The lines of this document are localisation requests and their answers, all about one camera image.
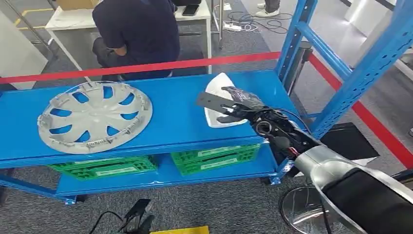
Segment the white plastic part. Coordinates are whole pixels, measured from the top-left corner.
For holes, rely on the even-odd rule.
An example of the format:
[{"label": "white plastic part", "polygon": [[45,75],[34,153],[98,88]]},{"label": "white plastic part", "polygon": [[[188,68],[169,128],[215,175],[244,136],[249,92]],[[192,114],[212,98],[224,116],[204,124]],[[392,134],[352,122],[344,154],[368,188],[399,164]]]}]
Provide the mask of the white plastic part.
[{"label": "white plastic part", "polygon": [[231,4],[229,4],[229,3],[224,3],[224,11],[230,11],[230,10],[232,10]]},{"label": "white plastic part", "polygon": [[38,117],[40,138],[51,148],[89,154],[115,148],[148,125],[152,103],[124,83],[87,82],[54,97]]},{"label": "white plastic part", "polygon": [[[233,100],[229,92],[221,89],[222,87],[228,87],[228,86],[235,86],[235,85],[234,83],[232,83],[231,79],[225,73],[220,73],[214,79],[212,79],[211,82],[209,82],[209,84],[206,86],[205,92],[214,94],[214,95],[226,98],[226,99]],[[207,108],[204,108],[204,110],[205,110],[206,121],[208,123],[208,126],[211,128],[226,128],[226,127],[244,124],[247,122],[246,119],[243,119],[239,122],[234,122],[234,123],[220,123],[217,121],[217,118],[226,117],[227,115],[224,115],[222,113],[219,113],[217,111],[213,111]]]}]

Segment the person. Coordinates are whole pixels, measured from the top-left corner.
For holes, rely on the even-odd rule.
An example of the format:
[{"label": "person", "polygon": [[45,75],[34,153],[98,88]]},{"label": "person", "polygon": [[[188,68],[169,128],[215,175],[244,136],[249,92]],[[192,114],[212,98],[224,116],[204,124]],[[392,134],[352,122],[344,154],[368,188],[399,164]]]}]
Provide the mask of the person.
[{"label": "person", "polygon": [[271,17],[280,13],[280,1],[281,0],[265,0],[264,3],[258,3],[257,7],[262,9],[255,15],[258,17]]},{"label": "person", "polygon": [[[101,37],[92,51],[104,68],[176,61],[179,33],[170,0],[103,0],[93,10]],[[164,78],[171,70],[104,76],[102,80]]]}]

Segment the black bag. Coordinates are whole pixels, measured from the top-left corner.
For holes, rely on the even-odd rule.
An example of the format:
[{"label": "black bag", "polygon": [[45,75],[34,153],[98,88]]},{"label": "black bag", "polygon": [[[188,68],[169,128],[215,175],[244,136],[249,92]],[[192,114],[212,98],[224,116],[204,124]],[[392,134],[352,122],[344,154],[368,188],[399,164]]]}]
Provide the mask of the black bag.
[{"label": "black bag", "polygon": [[177,6],[199,5],[202,0],[171,0]]}]

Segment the blue metal rack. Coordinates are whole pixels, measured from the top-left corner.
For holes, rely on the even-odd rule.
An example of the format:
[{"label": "blue metal rack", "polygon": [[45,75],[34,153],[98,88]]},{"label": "blue metal rack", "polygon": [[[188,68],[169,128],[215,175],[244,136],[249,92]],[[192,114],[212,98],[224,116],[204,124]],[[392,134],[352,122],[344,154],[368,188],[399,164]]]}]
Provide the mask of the blue metal rack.
[{"label": "blue metal rack", "polygon": [[[237,87],[257,94],[267,105],[297,113],[284,90],[283,83],[292,72],[292,63],[302,37],[307,38],[344,81],[324,110],[312,115],[316,119],[311,125],[311,131],[315,137],[321,138],[411,46],[413,2],[407,0],[397,2],[390,26],[353,71],[309,27],[308,23],[316,3],[316,0],[298,1],[281,57],[274,71],[241,72],[229,76]],[[293,163],[285,160],[277,165],[266,144],[260,149],[257,159],[251,162],[188,176],[181,176],[174,167],[168,155],[170,152],[262,142],[249,125],[224,129],[212,129],[207,126],[203,109],[196,106],[194,102],[197,94],[205,89],[213,77],[213,75],[201,75],[129,82],[152,100],[154,112],[150,124],[130,142],[110,151],[91,155],[69,155],[55,151],[47,147],[38,136],[37,116],[43,111],[48,100],[64,92],[68,87],[2,93],[0,110],[8,114],[0,116],[0,122],[4,125],[3,132],[6,133],[1,139],[0,168],[156,154],[159,170],[147,174],[122,175],[93,181],[78,181],[62,175],[56,190],[4,175],[0,175],[0,185],[60,199],[66,204],[74,204],[76,195],[126,189],[251,177],[269,177],[273,184],[280,183],[280,178],[293,166]]]}]

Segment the green plastic crate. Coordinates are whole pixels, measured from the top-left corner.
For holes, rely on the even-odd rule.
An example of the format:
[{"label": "green plastic crate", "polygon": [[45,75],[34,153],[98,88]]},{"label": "green plastic crate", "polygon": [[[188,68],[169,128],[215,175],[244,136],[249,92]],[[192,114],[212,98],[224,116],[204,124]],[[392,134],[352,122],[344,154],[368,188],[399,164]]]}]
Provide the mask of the green plastic crate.
[{"label": "green plastic crate", "polygon": [[238,152],[231,152],[225,155],[215,155],[209,158],[203,158],[200,160],[192,160],[190,163],[178,164],[175,163],[176,167],[183,176],[206,171],[210,169],[216,169],[225,167],[228,165],[247,162],[255,159],[260,149],[260,144],[255,145],[255,147],[249,147]]},{"label": "green plastic crate", "polygon": [[60,163],[49,165],[64,174],[79,180],[118,176],[128,173],[142,173],[156,170],[152,156],[115,158],[111,160],[93,160],[84,163]]},{"label": "green plastic crate", "polygon": [[196,162],[203,159],[208,159],[217,156],[225,156],[232,153],[242,152],[245,150],[259,149],[261,144],[243,145],[243,146],[230,146],[222,147],[210,150],[193,150],[178,153],[171,153],[172,159],[175,164],[187,164],[190,162]]},{"label": "green plastic crate", "polygon": [[85,167],[95,167],[113,163],[123,163],[129,161],[139,160],[140,156],[135,157],[115,157],[115,158],[107,158],[107,159],[98,159],[98,160],[88,160],[88,161],[80,161],[80,162],[65,162],[65,163],[57,163],[48,165],[55,169],[56,171],[66,171],[78,168],[85,168]]}]

